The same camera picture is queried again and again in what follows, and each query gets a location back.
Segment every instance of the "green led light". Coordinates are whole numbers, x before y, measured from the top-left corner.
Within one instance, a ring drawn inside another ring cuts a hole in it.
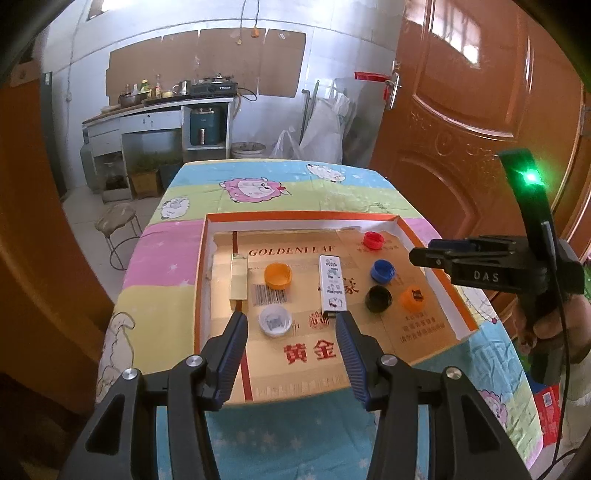
[[[531,168],[520,173],[523,175],[523,180],[526,185],[544,185],[544,182],[542,181],[542,178],[540,177],[540,174],[537,170]]]

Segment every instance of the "white wall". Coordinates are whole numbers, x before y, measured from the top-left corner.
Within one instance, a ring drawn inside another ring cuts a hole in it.
[[[85,183],[81,124],[108,105],[110,52],[180,31],[238,27],[242,1],[135,0],[130,7],[86,21],[89,8],[90,0],[74,0],[48,27],[40,48],[43,71],[54,72],[57,145],[69,189]],[[281,130],[298,130],[304,102],[299,92],[313,90],[317,79],[329,85],[332,79],[352,77],[355,70],[389,73],[403,9],[404,0],[260,0],[261,28],[306,33],[298,95],[243,101],[233,141],[255,140],[270,147]],[[255,14],[256,0],[246,0],[243,27],[253,26]]]

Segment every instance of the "metal stool legs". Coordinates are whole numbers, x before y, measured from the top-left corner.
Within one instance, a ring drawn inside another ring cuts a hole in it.
[[[135,220],[135,223],[137,223],[137,225],[138,225],[139,235],[138,235],[138,232],[135,231],[134,220]],[[121,257],[117,253],[117,249],[119,248],[120,245],[124,244],[125,242],[139,238],[141,236],[141,234],[144,233],[144,231],[142,230],[142,226],[139,224],[139,219],[138,219],[137,215],[134,215],[134,217],[131,219],[129,224],[131,225],[131,229],[134,231],[134,235],[130,236],[129,238],[126,238],[125,240],[122,240],[117,245],[113,244],[113,240],[111,240],[110,235],[109,236],[105,235],[105,241],[107,242],[107,245],[109,246],[109,252],[111,253],[109,255],[109,263],[111,264],[111,267],[113,267],[114,269],[119,270],[119,271],[125,271],[125,270],[127,270],[127,267],[123,265]],[[119,261],[119,265],[121,265],[121,267],[117,267],[116,265],[113,264],[113,255],[117,257],[117,260]]]

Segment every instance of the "white bottle cap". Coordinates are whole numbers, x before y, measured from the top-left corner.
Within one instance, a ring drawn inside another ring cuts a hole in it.
[[[291,313],[276,303],[268,305],[259,315],[259,325],[270,337],[280,337],[291,328]]]

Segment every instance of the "black bottle cap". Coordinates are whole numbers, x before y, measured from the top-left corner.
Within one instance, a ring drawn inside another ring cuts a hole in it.
[[[365,306],[372,313],[382,313],[392,304],[392,294],[386,287],[374,285],[365,296]]]

